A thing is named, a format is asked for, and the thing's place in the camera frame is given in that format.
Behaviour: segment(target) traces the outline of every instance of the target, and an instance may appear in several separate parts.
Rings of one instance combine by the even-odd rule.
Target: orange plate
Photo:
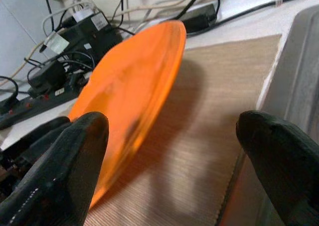
[[[93,206],[132,159],[164,104],[177,75],[185,28],[168,21],[112,48],[93,71],[69,118],[101,112],[109,142],[91,202]]]

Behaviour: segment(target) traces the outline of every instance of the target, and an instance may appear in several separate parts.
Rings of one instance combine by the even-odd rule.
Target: sticker
[[[59,89],[59,90],[56,90],[54,94],[55,94],[56,96],[58,96],[58,95],[60,95],[60,94],[62,94],[62,93],[64,93],[64,88],[61,88],[61,89]]]
[[[86,50],[91,49],[92,46],[89,43],[86,43],[83,45],[85,47]]]
[[[98,13],[97,15],[93,16],[91,20],[98,31],[100,31],[102,28],[108,25],[108,22],[106,21],[102,13]]]
[[[85,8],[80,11],[76,11],[74,14],[72,14],[72,16],[75,19],[75,21],[78,23],[93,14],[94,14],[93,10],[91,10],[90,8]]]
[[[49,40],[45,43],[45,45],[56,54],[62,53],[69,45],[69,42],[57,33],[53,33],[53,35],[50,35],[48,38]]]

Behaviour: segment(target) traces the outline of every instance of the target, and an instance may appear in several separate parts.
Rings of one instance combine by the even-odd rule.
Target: black cable
[[[124,31],[126,33],[129,33],[130,35],[135,35],[133,32],[131,32],[131,31],[127,30],[127,29],[124,29],[124,28],[121,28],[121,27],[115,27],[115,28],[117,28],[117,29],[119,29],[121,31]]]
[[[124,10],[124,0],[121,0],[121,11],[123,11],[123,10]],[[118,27],[120,27],[122,25],[123,20],[124,20],[124,14],[121,15],[121,22],[120,22]]]
[[[28,80],[28,83],[29,83],[29,85],[30,85],[31,87],[33,87],[33,86],[32,86],[32,83],[31,83],[31,81],[30,81],[29,76],[30,76],[30,73],[31,73],[34,69],[36,69],[36,68],[41,69],[40,66],[35,66],[35,67],[31,68],[31,69],[28,71],[28,74],[26,75],[26,78],[27,78],[27,80]]]
[[[114,18],[115,18],[115,15],[116,15],[116,12],[117,12],[118,9],[119,9],[119,6],[121,6],[121,11],[123,11],[123,10],[124,10],[124,0],[120,0],[118,6],[115,8],[115,11],[114,11],[113,16],[112,16],[112,18],[111,18],[111,22],[113,22],[113,20],[114,20]],[[121,15],[121,21],[120,21],[120,24],[119,24],[118,27],[120,27],[120,26],[122,25],[123,20],[124,20],[124,15],[122,14],[122,15]]]
[[[187,5],[186,7],[176,16],[174,17],[173,19],[180,19],[187,11],[188,9],[194,4],[196,0],[191,0]]]
[[[33,66],[37,66],[38,64],[40,64],[39,61],[31,59],[31,58],[29,58],[29,59],[24,58],[24,61],[27,62],[28,64],[33,65]]]
[[[18,86],[18,84],[16,83],[16,81],[13,80],[12,78],[9,78],[9,77],[6,77],[6,76],[0,76],[0,78],[6,79],[6,80],[8,80],[8,81],[10,81],[10,82],[12,82],[12,83],[14,84],[15,90],[14,90],[14,92],[12,93],[12,95],[11,95],[10,98],[16,98],[16,96],[18,96],[18,91],[19,91],[19,86]]]
[[[282,3],[289,2],[289,1],[292,1],[292,0],[282,0]],[[187,36],[195,36],[195,35],[199,35],[199,34],[205,33],[207,31],[210,31],[212,29],[215,29],[215,28],[221,26],[222,24],[225,24],[225,23],[230,22],[230,21],[232,21],[234,19],[237,19],[237,18],[239,18],[241,16],[250,14],[252,12],[258,11],[258,10],[266,8],[266,7],[274,6],[276,4],[277,4],[277,1],[271,1],[271,2],[268,2],[268,3],[264,3],[264,4],[261,4],[261,5],[258,5],[256,7],[250,8],[250,9],[248,9],[246,11],[241,12],[241,13],[235,14],[235,15],[227,18],[227,19],[224,19],[222,21],[216,22],[216,23],[212,24],[211,26],[209,26],[208,28],[205,28],[205,29],[202,29],[202,30],[199,30],[199,31],[196,31],[196,32],[188,33]]]
[[[81,66],[87,68],[89,71],[92,71],[92,70],[93,70],[93,68],[90,67],[89,65],[87,65],[87,64],[85,64],[85,63],[81,63],[81,62],[79,62],[79,61],[75,61],[75,60],[63,60],[63,61],[60,61],[60,63],[62,63],[62,64],[63,64],[63,63],[76,63],[76,64],[78,64],[78,65],[81,65]]]
[[[32,63],[30,60],[27,60],[26,58],[24,58],[24,61],[27,62],[28,64],[32,65],[32,66],[37,66],[37,64]]]
[[[15,93],[15,90],[10,90],[10,89],[0,89],[1,93]],[[27,94],[29,95],[28,92],[24,92],[24,91],[18,91],[19,94]]]
[[[49,0],[45,0],[46,5],[48,6],[48,10],[49,10],[49,14],[52,14],[52,10],[51,10],[51,6],[49,3]],[[52,26],[52,31],[54,31],[54,20],[53,20],[53,16],[51,16],[51,26]]]
[[[58,28],[61,28],[61,25],[62,25],[62,22],[63,22],[63,18],[64,18],[64,16],[65,16],[65,14],[66,14],[67,11],[68,11],[68,10],[65,10],[65,11],[63,12],[63,14],[61,15],[61,17],[60,17],[60,22],[59,22],[59,25],[58,25],[57,29],[58,29]]]
[[[219,11],[219,8],[220,8],[220,0],[217,0],[217,8],[216,8],[216,17],[218,15],[218,11]]]
[[[80,55],[83,55],[83,56],[85,56],[85,57],[91,59],[91,61],[92,61],[92,68],[93,68],[93,69],[95,68],[95,61],[94,61],[94,58],[92,57],[92,55],[89,54],[89,53],[86,54],[86,53],[83,53],[83,52],[80,52],[80,51],[69,51],[69,52],[65,52],[65,53],[60,53],[60,54],[58,54],[58,55],[56,55],[56,56],[54,56],[54,57],[52,57],[52,58],[50,58],[50,59],[48,59],[48,60],[42,62],[42,63],[39,64],[38,66],[41,67],[41,66],[43,66],[43,65],[45,65],[45,64],[47,64],[47,63],[49,63],[49,62],[52,62],[52,61],[54,61],[54,60],[57,60],[58,58],[60,58],[60,57],[62,57],[62,56],[67,56],[67,55],[70,55],[70,54],[80,54]]]
[[[39,61],[37,61],[37,60],[35,60],[35,59],[32,59],[32,58],[29,58],[29,61],[32,61],[32,62],[35,62],[35,63],[38,63],[38,64],[41,63],[41,62],[39,62]]]

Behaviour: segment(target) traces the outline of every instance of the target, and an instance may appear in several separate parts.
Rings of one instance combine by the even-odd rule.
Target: black power adapter
[[[96,63],[112,47],[122,42],[121,35],[109,24],[102,12],[83,19],[60,35],[70,43],[64,51],[89,53]]]
[[[62,63],[55,60],[44,65],[29,80],[31,88],[29,94],[33,98],[46,93],[47,91],[55,91],[59,89],[66,81],[66,74]]]
[[[197,32],[212,26],[216,20],[214,5],[208,4],[203,7],[185,13],[180,20],[184,23],[186,33]]]

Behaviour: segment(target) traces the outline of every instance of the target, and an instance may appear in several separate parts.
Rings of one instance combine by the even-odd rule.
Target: electronic device
[[[216,20],[216,11],[212,3],[185,13],[180,20],[187,33],[197,32],[212,26]]]
[[[108,24],[102,12],[83,19],[60,35],[69,42],[65,51],[87,52],[93,56],[96,63],[122,41],[121,35]]]
[[[30,78],[29,71],[29,97],[18,101],[14,93],[0,102],[0,130],[77,98],[87,83],[84,74],[122,41],[102,12],[78,23],[73,17],[67,18],[61,26],[66,28],[60,35],[68,46],[63,53],[35,66],[34,70],[40,70]]]

